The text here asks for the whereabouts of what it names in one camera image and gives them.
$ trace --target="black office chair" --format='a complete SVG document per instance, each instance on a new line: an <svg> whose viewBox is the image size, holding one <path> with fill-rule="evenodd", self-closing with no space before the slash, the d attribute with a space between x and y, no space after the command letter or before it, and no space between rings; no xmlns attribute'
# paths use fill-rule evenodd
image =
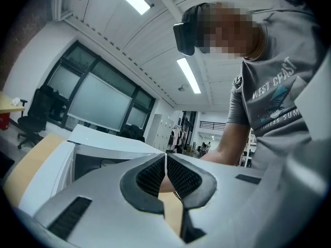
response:
<svg viewBox="0 0 331 248"><path fill-rule="evenodd" d="M17 146L19 149L27 142L32 142L36 145L42 140L38 132L46 129L47 117L54 101L52 92L52 87L43 85L35 91L27 116L23 116L22 111L22 117L18 119L18 124L25 133L18 134L17 138L22 136L25 137L25 140ZM23 106L27 102L26 100L21 101Z"/></svg>

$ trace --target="red box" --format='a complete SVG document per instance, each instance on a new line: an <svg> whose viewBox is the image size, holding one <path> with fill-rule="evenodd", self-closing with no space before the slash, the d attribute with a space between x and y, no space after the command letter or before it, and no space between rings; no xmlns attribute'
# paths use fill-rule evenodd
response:
<svg viewBox="0 0 331 248"><path fill-rule="evenodd" d="M10 113L0 114L0 129L7 130L9 126Z"/></svg>

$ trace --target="window frame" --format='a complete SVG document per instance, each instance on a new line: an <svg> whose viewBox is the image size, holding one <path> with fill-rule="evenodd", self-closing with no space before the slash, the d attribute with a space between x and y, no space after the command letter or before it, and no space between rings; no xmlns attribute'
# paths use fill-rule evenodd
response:
<svg viewBox="0 0 331 248"><path fill-rule="evenodd" d="M75 50L75 48L80 47L82 50L84 50L86 53L90 54L92 57L95 58L95 60L93 61L93 63L89 66L89 68L86 71L83 71L82 69L80 69L78 66L76 66L74 63L72 63L71 61L69 61L67 59L67 57ZM126 80L128 83L130 83L131 85L133 85L135 87L134 92L132 94L132 96L130 98L132 98L129 108L124 116L120 131L118 133L121 133L125 126L127 125L127 120L129 118L129 115L131 113L131 110L133 107L135 107L138 110L141 110L142 112L146 113L146 120L143 126L143 132L145 132L149 117L151 115L152 109L154 107L155 101L156 99L154 97L152 97L149 93L147 93L144 89L142 89L139 85L137 85L134 81L132 81L131 79L127 78L124 74L122 74L118 69L116 69L114 66L112 66L110 63L108 63L107 61L105 61L104 59L101 58L100 55L97 55L96 53L94 53L93 51L91 51L89 48L87 48L86 46L84 46L82 43L80 43L78 40L75 41L70 47L69 49L66 50L66 52L60 57L60 59L56 62L56 64L54 65L54 67L52 68L52 70L50 71L50 73L48 74L46 80L44 81L44 85L48 85L48 83L50 82L53 74L55 73L55 71L58 69L58 67L60 65L64 66L67 70L69 70L70 72L80 76L78 82L76 83L76 86L73 88L71 95L69 97L69 99L64 98L63 96L57 94L57 93L53 93L53 97L55 99L61 100L64 105L66 106L66 109L64 111L63 117L61 122L56 121L50 117L48 117L48 122L55 124L57 126L59 126L60 128L72 131L73 129L70 127L66 126L66 122L68 119L68 112L70 109L70 106L73 102L73 99L75 97L75 95L78 92L78 89L80 88L80 86L82 85L83 81L85 80L85 78L87 77L87 75L96 67L96 65L98 63L102 63L103 65L105 65L106 67L108 67L109 69L111 69L113 72L115 72L116 74L118 74L119 76L121 76L124 80ZM135 104L135 101L137 99L137 95L138 92L141 91L142 93L144 93L145 95L147 95L149 98L151 98L151 103L149 104L149 108L145 108L143 106L140 106L139 104Z"/></svg>

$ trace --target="gray t-shirt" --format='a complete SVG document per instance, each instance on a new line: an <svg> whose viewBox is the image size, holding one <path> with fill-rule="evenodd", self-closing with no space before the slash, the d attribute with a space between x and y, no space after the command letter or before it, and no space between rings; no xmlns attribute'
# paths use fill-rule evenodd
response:
<svg viewBox="0 0 331 248"><path fill-rule="evenodd" d="M275 0L273 8L310 12L285 0ZM294 100L327 50L314 17L298 12L263 14L264 52L256 60L243 59L241 73L233 82L228 116L228 122L254 129L257 148L252 167L258 169L286 159L294 147L311 140Z"/></svg>

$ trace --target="railing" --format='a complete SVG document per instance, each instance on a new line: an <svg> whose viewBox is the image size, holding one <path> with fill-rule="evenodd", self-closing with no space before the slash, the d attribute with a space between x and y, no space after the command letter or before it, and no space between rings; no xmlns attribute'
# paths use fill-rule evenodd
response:
<svg viewBox="0 0 331 248"><path fill-rule="evenodd" d="M225 129L225 123L201 121L200 122L200 128L210 129L210 130L224 130Z"/></svg>

